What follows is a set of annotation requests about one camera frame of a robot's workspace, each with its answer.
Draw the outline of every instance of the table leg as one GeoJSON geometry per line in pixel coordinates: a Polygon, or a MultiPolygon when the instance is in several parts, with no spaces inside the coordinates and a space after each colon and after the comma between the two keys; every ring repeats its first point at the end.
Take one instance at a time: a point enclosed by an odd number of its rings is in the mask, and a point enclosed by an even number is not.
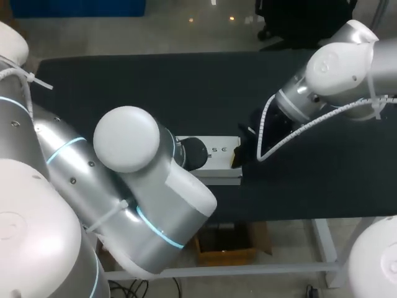
{"type": "Polygon", "coordinates": [[[379,24],[380,24],[381,20],[383,19],[383,16],[385,15],[388,5],[389,5],[389,0],[379,0],[377,10],[375,12],[375,15],[372,19],[371,26],[370,26],[370,29],[372,31],[376,31],[378,29],[379,24]]]}
{"type": "Polygon", "coordinates": [[[338,256],[336,263],[339,265],[339,270],[326,274],[326,282],[329,288],[341,287],[344,285],[347,280],[347,265],[353,245],[361,233],[376,220],[376,217],[363,217],[360,223],[356,226],[349,240],[345,244],[342,253],[338,256]]]}

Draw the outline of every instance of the black table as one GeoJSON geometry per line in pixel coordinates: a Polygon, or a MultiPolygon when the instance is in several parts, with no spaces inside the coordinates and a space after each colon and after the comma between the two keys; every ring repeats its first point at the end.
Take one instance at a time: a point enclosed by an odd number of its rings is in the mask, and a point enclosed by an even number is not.
{"type": "MultiPolygon", "coordinates": [[[[43,61],[33,101],[92,141],[118,106],[138,106],[175,135],[239,135],[311,51],[97,56],[43,61]]],[[[397,214],[397,112],[353,122],[337,116],[243,168],[241,186],[212,186],[214,222],[397,214]]]]}

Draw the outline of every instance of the black object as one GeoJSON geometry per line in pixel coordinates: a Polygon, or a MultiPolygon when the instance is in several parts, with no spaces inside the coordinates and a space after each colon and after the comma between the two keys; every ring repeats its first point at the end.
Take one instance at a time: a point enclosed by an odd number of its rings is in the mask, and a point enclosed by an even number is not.
{"type": "Polygon", "coordinates": [[[313,288],[313,286],[308,285],[306,287],[306,298],[319,298],[318,290],[313,288]]]}
{"type": "MultiPolygon", "coordinates": [[[[285,50],[45,60],[37,76],[54,90],[33,83],[32,97],[89,142],[106,112],[127,105],[147,110],[174,135],[240,135],[237,123],[263,109],[312,54],[285,50]]],[[[381,117],[354,122],[335,116],[264,163],[243,166],[241,186],[209,187],[218,200],[209,221],[397,214],[397,109],[386,106],[381,117]]]]}
{"type": "Polygon", "coordinates": [[[185,138],[181,140],[181,144],[185,148],[184,169],[186,171],[193,171],[205,165],[208,160],[208,151],[199,138],[185,138]]]}
{"type": "Polygon", "coordinates": [[[265,19],[259,40],[279,36],[282,42],[264,50],[316,48],[348,20],[357,0],[256,0],[255,13],[265,19]]]}
{"type": "MultiPolygon", "coordinates": [[[[259,135],[259,125],[261,123],[263,109],[255,109],[250,116],[249,126],[239,124],[238,127],[243,132],[242,144],[234,149],[234,160],[232,168],[245,165],[246,163],[256,162],[256,151],[259,135]]],[[[263,129],[263,141],[261,155],[269,151],[279,141],[289,135],[293,128],[293,121],[289,119],[272,102],[266,113],[263,129]]]]}
{"type": "MultiPolygon", "coordinates": [[[[180,287],[178,281],[176,280],[176,278],[172,278],[172,279],[174,280],[174,282],[176,283],[176,286],[177,286],[178,298],[182,298],[182,290],[181,290],[181,287],[180,287]]],[[[136,287],[136,289],[133,290],[133,286],[136,282],[137,282],[137,279],[131,283],[131,286],[129,288],[127,288],[127,287],[123,287],[121,284],[119,284],[116,281],[109,280],[110,291],[112,292],[112,291],[116,291],[116,290],[121,290],[121,291],[123,291],[125,298],[139,298],[136,293],[138,292],[138,290],[142,286],[142,284],[144,284],[146,286],[145,291],[143,292],[143,294],[140,298],[145,298],[146,293],[148,292],[148,289],[149,289],[149,282],[141,281],[139,283],[139,285],[136,287]]]]}

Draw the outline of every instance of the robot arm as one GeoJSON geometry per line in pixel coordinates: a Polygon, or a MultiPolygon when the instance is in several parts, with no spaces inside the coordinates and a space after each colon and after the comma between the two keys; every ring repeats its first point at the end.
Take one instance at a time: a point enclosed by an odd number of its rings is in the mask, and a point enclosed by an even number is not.
{"type": "Polygon", "coordinates": [[[79,220],[132,276],[156,277],[216,208],[187,171],[207,160],[205,146],[178,141],[139,108],[111,111],[94,143],[117,182],[56,115],[34,106],[33,124],[25,78],[10,67],[26,61],[27,44],[2,23],[0,40],[0,296],[108,298],[79,220]]]}

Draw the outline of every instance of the white zip tie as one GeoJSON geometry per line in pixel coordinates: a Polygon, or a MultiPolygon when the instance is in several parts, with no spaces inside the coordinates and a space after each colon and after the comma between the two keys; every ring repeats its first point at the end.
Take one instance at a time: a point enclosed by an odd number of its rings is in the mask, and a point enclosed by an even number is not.
{"type": "Polygon", "coordinates": [[[26,80],[29,83],[35,82],[35,83],[37,83],[39,85],[42,85],[44,88],[47,88],[49,90],[53,89],[52,85],[47,84],[47,83],[43,82],[41,79],[36,78],[34,73],[28,73],[27,71],[22,69],[19,65],[15,64],[14,62],[12,62],[11,60],[8,60],[7,58],[5,58],[3,56],[0,56],[0,61],[3,61],[5,63],[7,63],[9,66],[12,66],[15,69],[19,70],[26,77],[26,80]]]}
{"type": "Polygon", "coordinates": [[[94,224],[92,224],[87,230],[87,233],[91,233],[96,230],[99,226],[101,226],[104,222],[108,221],[113,215],[119,213],[121,210],[124,210],[128,207],[128,202],[126,200],[122,200],[119,202],[114,208],[110,209],[107,213],[105,213],[102,217],[100,217],[94,224]]]}
{"type": "MultiPolygon", "coordinates": [[[[395,98],[380,98],[376,100],[377,104],[385,103],[385,104],[397,104],[397,99],[395,98]]],[[[331,118],[334,117],[335,115],[338,115],[340,113],[343,113],[349,109],[353,109],[358,106],[364,106],[366,104],[373,104],[373,99],[361,99],[359,101],[352,102],[351,104],[347,104],[343,107],[340,107],[336,110],[333,110],[331,112],[328,112],[327,114],[322,115],[321,117],[318,117],[315,120],[312,120],[311,122],[305,124],[304,126],[300,127],[296,131],[292,132],[290,135],[285,137],[283,140],[279,141],[276,145],[273,146],[266,154],[260,158],[257,158],[258,161],[264,161],[266,160],[270,155],[272,155],[274,152],[276,152],[280,147],[288,143],[290,140],[294,139],[295,137],[299,136],[302,132],[314,127],[315,125],[331,118]]]]}
{"type": "Polygon", "coordinates": [[[375,42],[372,42],[372,47],[370,48],[370,50],[372,51],[370,55],[368,55],[368,60],[367,60],[367,84],[368,84],[368,90],[370,91],[370,96],[371,96],[371,100],[372,100],[372,104],[371,107],[374,110],[375,113],[375,118],[377,120],[380,120],[380,103],[377,100],[377,95],[375,94],[375,87],[373,85],[373,77],[372,77],[372,72],[371,72],[371,64],[372,64],[372,57],[373,57],[373,44],[375,42]]]}

